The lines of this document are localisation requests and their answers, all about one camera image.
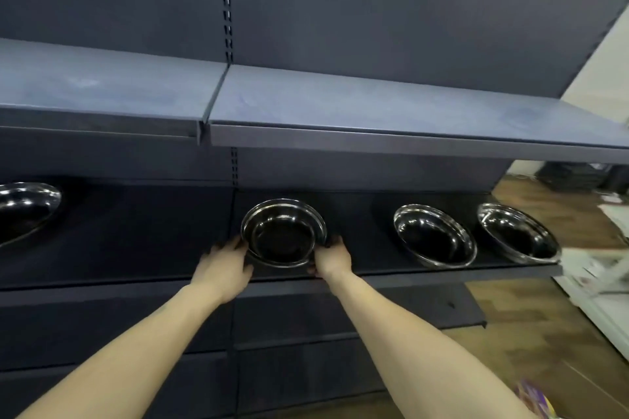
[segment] bowl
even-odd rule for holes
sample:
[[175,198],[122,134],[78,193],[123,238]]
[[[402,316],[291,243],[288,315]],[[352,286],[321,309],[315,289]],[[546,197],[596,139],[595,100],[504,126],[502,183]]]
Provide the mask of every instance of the bowl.
[[490,245],[518,264],[555,264],[561,246],[554,235],[531,216],[498,203],[478,207],[478,223]]
[[0,247],[24,239],[50,220],[61,192],[43,183],[0,185]]
[[393,216],[393,225],[405,248],[429,268],[467,267],[476,258],[476,241],[467,229],[434,207],[402,206]]
[[240,224],[240,235],[257,261],[279,268],[310,261],[315,245],[326,242],[323,217],[301,201],[271,199],[251,209]]

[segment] shiny bowl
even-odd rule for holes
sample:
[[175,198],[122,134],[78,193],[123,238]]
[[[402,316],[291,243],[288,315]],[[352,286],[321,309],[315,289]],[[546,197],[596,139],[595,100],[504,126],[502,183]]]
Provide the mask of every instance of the shiny bowl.
[[393,216],[393,225],[405,248],[427,267],[462,268],[476,258],[476,241],[467,229],[434,207],[402,206]]
[[320,214],[301,201],[271,199],[251,209],[242,220],[240,235],[259,262],[279,268],[307,264],[315,245],[326,242],[328,231]]
[[518,264],[555,264],[561,246],[554,235],[531,216],[497,203],[477,211],[478,223],[494,250]]
[[61,192],[43,183],[0,185],[0,247],[41,228],[61,204]]

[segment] person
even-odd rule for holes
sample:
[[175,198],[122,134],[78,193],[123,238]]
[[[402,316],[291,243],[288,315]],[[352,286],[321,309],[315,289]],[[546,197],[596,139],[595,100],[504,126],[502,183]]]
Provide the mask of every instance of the person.
[[[190,284],[72,371],[20,419],[141,418],[194,334],[247,286],[240,238],[202,256]],[[478,359],[352,272],[341,238],[315,252],[316,274],[343,305],[406,419],[532,419]]]

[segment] wooden floor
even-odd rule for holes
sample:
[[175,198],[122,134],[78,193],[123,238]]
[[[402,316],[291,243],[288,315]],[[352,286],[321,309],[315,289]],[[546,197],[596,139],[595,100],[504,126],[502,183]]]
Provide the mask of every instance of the wooden floor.
[[[594,194],[558,194],[505,178],[496,197],[538,218],[564,247],[625,248]],[[508,386],[526,378],[571,419],[629,419],[629,366],[550,279],[467,284],[489,322],[445,333]],[[283,419],[399,419],[383,394],[286,410]]]

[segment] wall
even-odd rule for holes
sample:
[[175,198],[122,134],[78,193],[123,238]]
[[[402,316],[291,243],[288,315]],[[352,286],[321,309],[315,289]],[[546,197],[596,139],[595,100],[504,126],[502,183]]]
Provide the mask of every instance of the wall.
[[[613,121],[629,119],[629,10],[618,19],[562,100]],[[511,174],[534,174],[539,161],[515,161]]]

